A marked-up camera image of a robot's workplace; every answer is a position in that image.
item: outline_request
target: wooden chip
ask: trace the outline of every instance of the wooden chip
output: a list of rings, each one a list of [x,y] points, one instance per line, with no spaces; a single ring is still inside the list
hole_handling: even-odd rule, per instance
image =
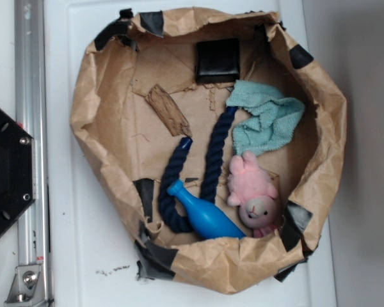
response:
[[[184,134],[192,138],[192,132],[185,116],[171,96],[159,84],[155,84],[145,99],[154,108],[173,136]]]

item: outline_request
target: navy blue rope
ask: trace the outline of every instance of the navy blue rope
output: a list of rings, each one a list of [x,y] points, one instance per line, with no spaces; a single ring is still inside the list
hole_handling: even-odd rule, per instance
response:
[[[206,154],[206,171],[200,190],[200,198],[211,203],[215,203],[216,186],[218,185],[219,176],[222,172],[223,147],[225,146],[225,139],[228,136],[230,126],[234,121],[236,110],[237,107],[227,107],[226,111],[219,117],[211,134],[211,140]],[[159,211],[164,222],[175,233],[193,231],[188,217],[180,216],[178,214],[175,209],[175,198],[170,196],[166,191],[171,184],[179,179],[179,173],[183,169],[191,143],[191,138],[181,139],[179,146],[173,152],[172,157],[165,168],[164,175],[161,179],[161,187],[159,189]]]
[[[180,216],[175,208],[175,198],[170,196],[166,190],[179,179],[179,173],[184,167],[186,156],[192,144],[191,138],[182,138],[179,146],[173,151],[172,157],[165,168],[159,189],[158,204],[159,212],[164,222],[175,232],[192,232],[193,228],[186,216]]]
[[[227,107],[226,111],[219,117],[211,134],[211,140],[206,153],[205,176],[199,196],[199,198],[211,203],[215,203],[216,186],[222,172],[223,147],[225,146],[225,139],[228,136],[229,129],[235,119],[236,110],[237,107]]]

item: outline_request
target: plush lamb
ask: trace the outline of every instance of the plush lamb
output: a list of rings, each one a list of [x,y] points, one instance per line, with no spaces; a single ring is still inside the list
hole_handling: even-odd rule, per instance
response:
[[[230,206],[240,206],[242,222],[253,228],[255,238],[263,238],[272,233],[278,215],[275,198],[278,191],[271,183],[268,173],[257,164],[256,156],[245,151],[235,155],[230,161],[228,187]]]

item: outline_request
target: blue bottle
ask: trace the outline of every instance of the blue bottle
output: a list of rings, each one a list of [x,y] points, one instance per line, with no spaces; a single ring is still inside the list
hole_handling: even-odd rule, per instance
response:
[[[176,197],[185,207],[195,231],[204,239],[219,237],[243,238],[246,235],[213,203],[194,197],[182,181],[175,181],[168,194]]]

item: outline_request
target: teal towel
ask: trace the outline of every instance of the teal towel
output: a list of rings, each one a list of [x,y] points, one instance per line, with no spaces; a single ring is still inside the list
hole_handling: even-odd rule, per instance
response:
[[[233,130],[238,155],[245,150],[261,155],[289,143],[305,110],[300,100],[285,98],[273,86],[250,81],[236,81],[226,105],[242,107],[253,115]]]

